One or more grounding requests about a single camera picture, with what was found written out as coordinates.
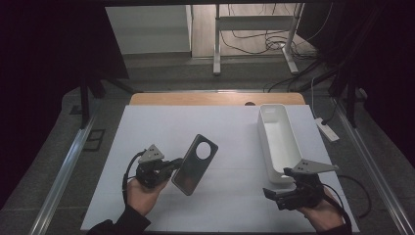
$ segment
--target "white wall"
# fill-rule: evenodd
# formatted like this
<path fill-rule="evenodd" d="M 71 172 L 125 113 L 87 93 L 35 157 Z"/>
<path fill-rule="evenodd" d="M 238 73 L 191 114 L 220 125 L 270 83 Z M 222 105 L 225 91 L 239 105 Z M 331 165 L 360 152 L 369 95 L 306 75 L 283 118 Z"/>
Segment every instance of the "white wall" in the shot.
<path fill-rule="evenodd" d="M 190 51 L 186 6 L 108 7 L 106 10 L 121 54 Z"/>

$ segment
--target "sleeve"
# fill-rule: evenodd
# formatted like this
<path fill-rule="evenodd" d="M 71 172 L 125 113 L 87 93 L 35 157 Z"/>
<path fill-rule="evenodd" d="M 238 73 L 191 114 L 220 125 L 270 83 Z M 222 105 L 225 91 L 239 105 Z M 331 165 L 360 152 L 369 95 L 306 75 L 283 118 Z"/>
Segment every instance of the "sleeve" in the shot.
<path fill-rule="evenodd" d="M 131 206 L 125 205 L 124 212 L 115 224 L 109 219 L 105 220 L 91 228 L 87 235 L 137 235 L 141 234 L 150 223 L 145 216 Z"/>
<path fill-rule="evenodd" d="M 318 235 L 351 235 L 351 232 L 348 231 L 347 226 L 343 224 L 342 226 L 332 228 L 324 232 L 317 232 Z"/>

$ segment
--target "metal rod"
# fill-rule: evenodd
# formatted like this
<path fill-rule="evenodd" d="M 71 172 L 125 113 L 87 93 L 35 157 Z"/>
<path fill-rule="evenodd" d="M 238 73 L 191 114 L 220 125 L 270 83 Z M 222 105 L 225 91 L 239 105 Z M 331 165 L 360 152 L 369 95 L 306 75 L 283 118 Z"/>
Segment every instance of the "metal rod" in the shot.
<path fill-rule="evenodd" d="M 346 111 L 342 103 L 339 103 L 338 105 L 340 108 L 337 110 L 337 114 L 341 118 L 342 123 L 346 128 L 346 132 L 351 139 L 351 142 L 356 148 L 365 168 L 372 178 L 373 183 L 378 189 L 379 195 L 387 206 L 397 229 L 399 230 L 400 234 L 415 234 L 413 225 L 411 224 L 408 215 L 403 209 L 403 206 L 400 204 L 397 196 L 394 194 L 391 186 L 388 184 L 382 172 L 378 168 L 378 165 L 374 161 L 374 158 L 372 157 L 370 151 L 360 136 L 358 129 L 353 128 L 348 122 L 345 115 Z"/>
<path fill-rule="evenodd" d="M 37 218 L 34 220 L 34 223 L 28 234 L 38 235 L 46 233 L 50 221 L 52 220 L 52 216 L 55 213 L 58 203 L 61 200 L 62 195 L 64 194 L 64 191 L 67 187 L 70 175 L 72 174 L 72 171 L 76 165 L 83 145 L 85 144 L 85 141 L 88 138 L 88 134 L 91 131 L 100 103 L 101 102 L 98 100 L 94 101 L 91 118 L 89 119 L 85 128 L 78 130 L 64 160 L 64 163 L 62 164 L 62 167 L 56 176 L 55 182 L 53 183 L 48 196 L 46 197 L 46 200 L 43 203 L 42 208 L 40 209 Z"/>

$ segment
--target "white table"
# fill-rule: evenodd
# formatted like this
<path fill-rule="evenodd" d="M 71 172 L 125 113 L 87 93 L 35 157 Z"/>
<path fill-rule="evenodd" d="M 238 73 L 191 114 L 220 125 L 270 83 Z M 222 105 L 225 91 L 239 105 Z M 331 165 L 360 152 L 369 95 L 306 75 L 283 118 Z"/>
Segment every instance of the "white table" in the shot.
<path fill-rule="evenodd" d="M 123 211 L 121 179 L 131 158 L 156 144 L 166 160 L 182 158 L 196 134 L 219 146 L 195 193 L 188 197 L 171 182 L 147 218 L 148 231 L 167 232 L 311 232 L 297 211 L 279 211 L 262 188 L 283 190 L 269 182 L 256 127 L 259 107 L 127 106 L 82 230 Z M 303 157 L 330 163 L 308 106 L 288 106 Z M 334 172 L 321 181 L 341 195 L 358 231 Z"/>

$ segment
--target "metal stand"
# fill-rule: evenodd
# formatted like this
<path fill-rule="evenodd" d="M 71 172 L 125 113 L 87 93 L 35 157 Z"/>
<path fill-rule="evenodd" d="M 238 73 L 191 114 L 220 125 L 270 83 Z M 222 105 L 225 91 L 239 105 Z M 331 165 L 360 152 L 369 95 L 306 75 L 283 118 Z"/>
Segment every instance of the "metal stand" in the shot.
<path fill-rule="evenodd" d="M 219 16 L 219 5 L 216 4 L 216 18 L 214 29 L 214 54 L 213 54 L 213 74 L 220 75 L 220 31 L 230 30 L 286 30 L 289 32 L 287 42 L 282 44 L 282 52 L 287 61 L 292 74 L 299 73 L 296 63 L 291 55 L 291 44 L 296 35 L 296 29 L 300 20 L 302 3 L 299 3 L 297 11 L 293 16 Z"/>

